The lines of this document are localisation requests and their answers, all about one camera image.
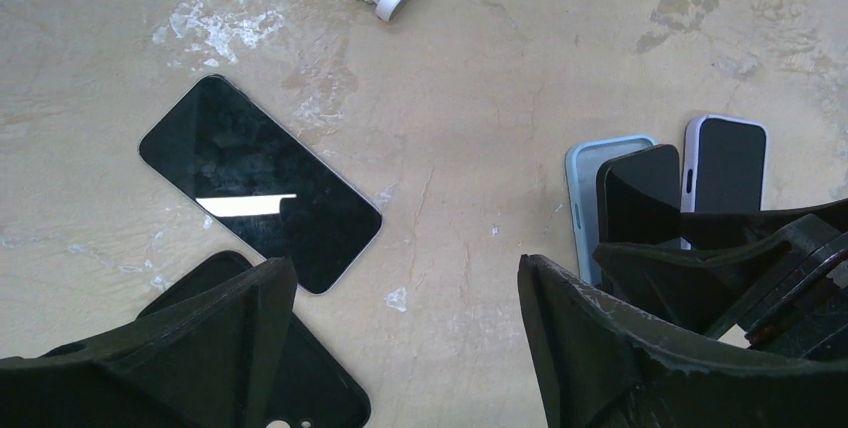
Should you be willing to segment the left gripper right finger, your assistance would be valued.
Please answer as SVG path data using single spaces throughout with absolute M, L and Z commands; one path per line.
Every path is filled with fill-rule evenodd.
M 551 427 L 843 427 L 847 364 L 735 347 L 519 261 L 521 314 Z

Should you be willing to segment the light blue phone case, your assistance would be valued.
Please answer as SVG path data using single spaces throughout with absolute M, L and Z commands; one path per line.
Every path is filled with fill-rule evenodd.
M 574 145 L 564 159 L 575 237 L 579 278 L 590 285 L 602 276 L 592 255 L 599 243 L 596 177 L 601 165 L 613 158 L 655 146 L 647 135 L 629 135 Z

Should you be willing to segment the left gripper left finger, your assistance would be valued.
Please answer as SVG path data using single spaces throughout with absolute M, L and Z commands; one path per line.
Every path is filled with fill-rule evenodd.
M 1 362 L 5 427 L 264 427 L 297 289 L 273 259 L 129 324 Z

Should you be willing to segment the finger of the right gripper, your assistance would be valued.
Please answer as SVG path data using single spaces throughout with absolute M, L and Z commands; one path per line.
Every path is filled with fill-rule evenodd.
M 847 203 L 681 217 L 695 261 L 680 268 L 680 326 L 717 339 L 731 327 L 784 356 L 847 354 Z
M 794 220 L 761 241 L 721 250 L 603 243 L 594 258 L 614 295 L 683 329 L 718 336 L 732 307 L 778 265 L 798 267 L 822 246 L 822 219 Z

